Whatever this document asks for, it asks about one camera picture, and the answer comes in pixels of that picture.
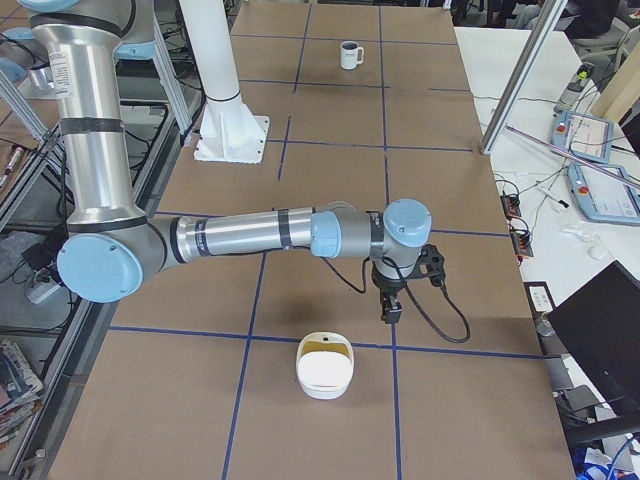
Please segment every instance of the blue cable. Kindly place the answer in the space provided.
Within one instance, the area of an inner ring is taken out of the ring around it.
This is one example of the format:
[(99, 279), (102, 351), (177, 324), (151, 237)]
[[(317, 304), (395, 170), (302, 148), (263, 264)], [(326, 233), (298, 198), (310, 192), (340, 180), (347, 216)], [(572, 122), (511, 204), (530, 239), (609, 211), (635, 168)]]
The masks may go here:
[(620, 455), (622, 455), (622, 452), (624, 452), (627, 449), (627, 447), (631, 445), (631, 442), (633, 442), (635, 439), (636, 439), (636, 436), (633, 435), (629, 440), (624, 442), (624, 444), (620, 447), (620, 450), (617, 451), (617, 453), (613, 457), (613, 460), (611, 461), (611, 467), (609, 468), (609, 473), (607, 473), (606, 480), (611, 480), (613, 478), (612, 475), (616, 469), (616, 463), (618, 462), (618, 458), (620, 458)]

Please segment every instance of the bottle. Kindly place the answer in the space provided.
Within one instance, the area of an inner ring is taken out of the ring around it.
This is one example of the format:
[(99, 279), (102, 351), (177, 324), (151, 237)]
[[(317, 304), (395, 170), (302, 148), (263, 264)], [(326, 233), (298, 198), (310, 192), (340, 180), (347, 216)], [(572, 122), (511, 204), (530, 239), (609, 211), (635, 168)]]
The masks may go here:
[(562, 113), (565, 110), (571, 109), (573, 105), (576, 103), (578, 96), (584, 90), (584, 87), (587, 86), (587, 82), (593, 75), (593, 70), (595, 69), (595, 65), (592, 63), (583, 63), (578, 68), (578, 71), (575, 73), (567, 88), (564, 89), (562, 95), (560, 95), (560, 99), (553, 107), (553, 111), (556, 113)]

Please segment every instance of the white stand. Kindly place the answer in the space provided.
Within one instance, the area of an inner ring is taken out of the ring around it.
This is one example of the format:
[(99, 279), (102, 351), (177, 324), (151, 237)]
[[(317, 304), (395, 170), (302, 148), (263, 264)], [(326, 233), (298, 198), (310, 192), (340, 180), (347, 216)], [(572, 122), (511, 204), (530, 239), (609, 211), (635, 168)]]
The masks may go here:
[(242, 103), (222, 0), (181, 0), (180, 6), (207, 95), (196, 160), (260, 163), (269, 118)]

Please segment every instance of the black band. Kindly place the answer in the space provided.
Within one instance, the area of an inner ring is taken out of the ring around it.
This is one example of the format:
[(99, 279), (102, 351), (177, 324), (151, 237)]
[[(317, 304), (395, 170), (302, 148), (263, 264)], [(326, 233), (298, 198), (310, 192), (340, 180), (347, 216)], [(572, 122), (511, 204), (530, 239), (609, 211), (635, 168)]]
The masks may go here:
[(207, 95), (207, 98), (209, 100), (214, 101), (214, 102), (228, 102), (228, 101), (233, 100), (234, 98), (238, 97), (239, 95), (240, 95), (240, 90), (238, 90), (238, 93), (236, 93), (233, 97), (225, 98), (223, 100), (218, 100), (217, 98), (211, 98), (209, 95)]
[(195, 227), (195, 238), (196, 238), (196, 246), (198, 247), (198, 253), (201, 257), (210, 257), (211, 251), (209, 250), (209, 245), (207, 245), (207, 234), (205, 233), (205, 229), (207, 228), (207, 220), (201, 218), (196, 220)]
[(100, 233), (139, 227), (145, 223), (147, 223), (147, 217), (137, 217), (105, 223), (70, 223), (67, 228), (73, 233)]
[(293, 247), (291, 241), (291, 230), (289, 229), (289, 210), (278, 210), (278, 231), (280, 232), (280, 245), (282, 248), (289, 249)]
[(371, 246), (369, 247), (369, 257), (371, 260), (382, 260), (384, 255), (384, 225), (380, 212), (369, 212), (369, 222), (371, 224)]
[(98, 30), (113, 33), (118, 38), (122, 38), (122, 29), (115, 23), (100, 20), (99, 18), (87, 17), (85, 15), (75, 15), (73, 13), (41, 13), (31, 17), (31, 28), (40, 25), (81, 25), (93, 27)]
[(180, 217), (176, 217), (171, 220), (171, 227), (169, 229), (169, 242), (171, 243), (171, 251), (173, 252), (173, 256), (178, 261), (178, 263), (187, 263), (185, 262), (182, 255), (180, 255), (180, 249), (178, 248), (178, 222), (180, 222)]
[(167, 263), (167, 255), (169, 254), (169, 249), (167, 248), (167, 242), (164, 241), (164, 237), (162, 236), (162, 233), (160, 233), (160, 230), (158, 230), (153, 223), (149, 224), (149, 228), (151, 229), (152, 232), (158, 235), (158, 238), (162, 243), (162, 250), (164, 252), (164, 256), (162, 257), (162, 265), (160, 265), (160, 270), (159, 270), (159, 271), (162, 271), (162, 269), (164, 268), (164, 264)]
[(60, 134), (72, 135), (74, 133), (91, 132), (124, 132), (124, 123), (119, 118), (61, 118)]

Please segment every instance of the blue and white control panel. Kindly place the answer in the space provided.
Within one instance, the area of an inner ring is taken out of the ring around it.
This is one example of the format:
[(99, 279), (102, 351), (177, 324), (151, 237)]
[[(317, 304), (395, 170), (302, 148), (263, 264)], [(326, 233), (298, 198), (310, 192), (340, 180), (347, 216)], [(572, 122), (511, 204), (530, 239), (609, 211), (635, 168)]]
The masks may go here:
[(567, 110), (553, 121), (551, 143), (591, 162), (609, 163), (613, 122)]
[[(629, 178), (620, 165), (602, 168)], [(593, 222), (640, 226), (640, 192), (596, 170), (572, 163), (567, 170), (571, 192), (585, 217)]]

